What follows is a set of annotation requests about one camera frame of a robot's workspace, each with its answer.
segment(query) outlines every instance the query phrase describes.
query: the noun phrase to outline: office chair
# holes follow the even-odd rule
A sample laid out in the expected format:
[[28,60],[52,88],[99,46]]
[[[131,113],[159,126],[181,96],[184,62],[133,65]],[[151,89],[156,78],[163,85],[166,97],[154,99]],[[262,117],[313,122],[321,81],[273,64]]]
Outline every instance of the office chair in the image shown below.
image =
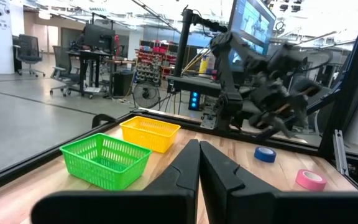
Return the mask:
[[55,52],[55,61],[56,67],[54,67],[53,73],[50,78],[62,82],[65,85],[51,88],[49,93],[52,95],[53,90],[60,89],[63,93],[63,96],[71,94],[70,88],[73,85],[79,84],[80,82],[80,68],[76,68],[76,73],[71,73],[71,59],[69,54],[69,48],[61,46],[53,46],[53,51]]
[[38,38],[21,34],[19,35],[19,44],[19,46],[15,45],[18,48],[16,50],[16,59],[29,65],[29,68],[19,69],[17,71],[19,75],[22,75],[23,72],[28,72],[30,75],[38,77],[37,72],[39,72],[44,77],[44,72],[32,68],[32,65],[42,61],[42,54],[40,54],[38,48]]

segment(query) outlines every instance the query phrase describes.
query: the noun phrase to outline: wooden table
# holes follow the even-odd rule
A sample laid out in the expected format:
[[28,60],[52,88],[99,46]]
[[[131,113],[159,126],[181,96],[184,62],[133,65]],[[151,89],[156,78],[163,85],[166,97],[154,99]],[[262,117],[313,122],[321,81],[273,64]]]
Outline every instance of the wooden table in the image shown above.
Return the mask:
[[[122,138],[121,128],[106,132],[115,138]],[[356,191],[356,189],[327,161],[322,158],[275,149],[275,163],[268,164],[254,159],[257,147],[248,142],[220,138],[209,134],[181,129],[175,143],[165,154],[153,152],[145,171],[127,190],[142,190],[158,177],[179,154],[190,139],[208,141],[242,167],[282,191],[304,191],[295,182],[300,169],[309,169],[328,181],[325,191]],[[0,188],[0,223],[30,223],[32,206],[40,198],[59,190],[101,190],[99,187],[70,175],[63,156],[29,172]],[[197,223],[208,223],[208,217],[201,191],[198,194]]]

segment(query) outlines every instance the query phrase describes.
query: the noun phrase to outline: lab workstation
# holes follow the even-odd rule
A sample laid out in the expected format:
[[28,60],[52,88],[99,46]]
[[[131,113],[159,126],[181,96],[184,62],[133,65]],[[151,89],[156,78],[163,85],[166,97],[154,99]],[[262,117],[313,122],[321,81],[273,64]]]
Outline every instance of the lab workstation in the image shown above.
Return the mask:
[[358,1],[0,0],[0,224],[358,223]]

